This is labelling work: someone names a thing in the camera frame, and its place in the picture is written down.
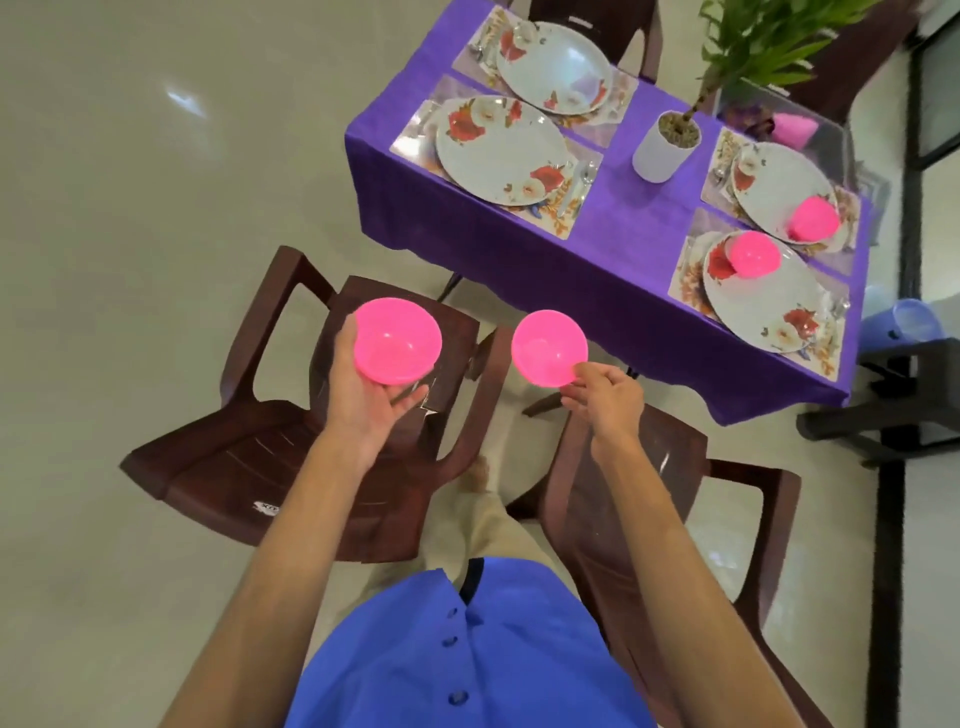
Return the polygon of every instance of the tablecloth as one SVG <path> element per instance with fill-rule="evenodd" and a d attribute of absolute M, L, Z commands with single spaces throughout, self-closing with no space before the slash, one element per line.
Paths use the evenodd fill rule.
<path fill-rule="evenodd" d="M 830 273 L 849 285 L 851 300 L 836 381 L 751 347 L 667 295 L 694 212 L 704 205 L 700 190 L 722 129 L 717 120 L 698 113 L 703 139 L 697 150 L 668 182 L 645 182 L 631 165 L 634 149 L 661 113 L 683 110 L 685 103 L 640 84 L 610 147 L 602 150 L 599 174 L 566 240 L 389 151 L 443 75 L 486 92 L 451 64 L 491 7 L 487 0 L 453 0 L 406 66 L 348 126 L 363 232 L 482 283 L 521 310 L 566 313 L 589 339 L 642 375 L 695 390 L 720 425 L 798 402 L 843 404 L 856 365 L 866 243 L 857 245 L 849 276 Z M 865 202 L 862 219 L 869 212 Z M 868 228 L 860 226 L 861 237 Z"/>

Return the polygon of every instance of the person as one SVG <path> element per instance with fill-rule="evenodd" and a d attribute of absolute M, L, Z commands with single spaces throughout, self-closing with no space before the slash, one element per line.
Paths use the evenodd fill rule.
<path fill-rule="evenodd" d="M 473 474 L 467 573 L 383 565 L 300 674 L 351 504 L 409 396 L 360 376 L 337 335 L 326 427 L 164 716 L 162 728 L 652 728 L 642 698 L 549 557 Z M 643 390 L 576 367 L 657 645 L 689 728 L 801 728 L 637 439 Z"/>

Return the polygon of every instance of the pink object in container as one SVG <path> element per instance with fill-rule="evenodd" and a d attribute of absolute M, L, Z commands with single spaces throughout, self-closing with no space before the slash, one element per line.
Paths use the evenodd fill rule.
<path fill-rule="evenodd" d="M 769 276 L 779 269 L 780 248 L 762 232 L 742 232 L 726 244 L 727 260 L 736 274 L 745 279 Z"/>
<path fill-rule="evenodd" d="M 514 331 L 510 347 L 523 377 L 538 387 L 562 387 L 576 378 L 573 365 L 587 361 L 587 338 L 560 311 L 534 311 Z"/>
<path fill-rule="evenodd" d="M 826 240 L 840 229 L 840 215 L 829 202 L 808 197 L 793 211 L 786 224 L 786 233 L 799 243 Z"/>
<path fill-rule="evenodd" d="M 360 374 L 379 384 L 412 384 L 437 363 L 444 338 L 422 306 L 403 299 L 373 299 L 355 315 L 353 361 Z"/>
<path fill-rule="evenodd" d="M 796 149 L 798 152 L 810 141 L 820 124 L 806 116 L 795 113 L 774 112 L 774 130 L 770 138 L 784 147 Z"/>

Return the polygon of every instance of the person's right arm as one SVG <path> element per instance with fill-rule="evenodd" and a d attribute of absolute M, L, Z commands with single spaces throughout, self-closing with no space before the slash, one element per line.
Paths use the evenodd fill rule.
<path fill-rule="evenodd" d="M 564 406 L 593 426 L 643 602 L 690 728 L 803 728 L 780 681 L 710 573 L 637 437 L 640 385 L 581 364 Z"/>

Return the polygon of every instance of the flower pot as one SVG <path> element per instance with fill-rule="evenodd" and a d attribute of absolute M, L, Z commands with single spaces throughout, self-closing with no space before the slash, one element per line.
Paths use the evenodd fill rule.
<path fill-rule="evenodd" d="M 665 116 L 671 115 L 683 116 L 678 111 L 662 113 L 634 152 L 634 171 L 648 182 L 666 182 L 673 177 L 673 173 L 680 168 L 687 157 L 693 154 L 704 138 L 700 127 L 690 119 L 689 124 L 696 129 L 696 143 L 689 147 L 682 147 L 668 141 L 660 130 L 660 125 Z"/>

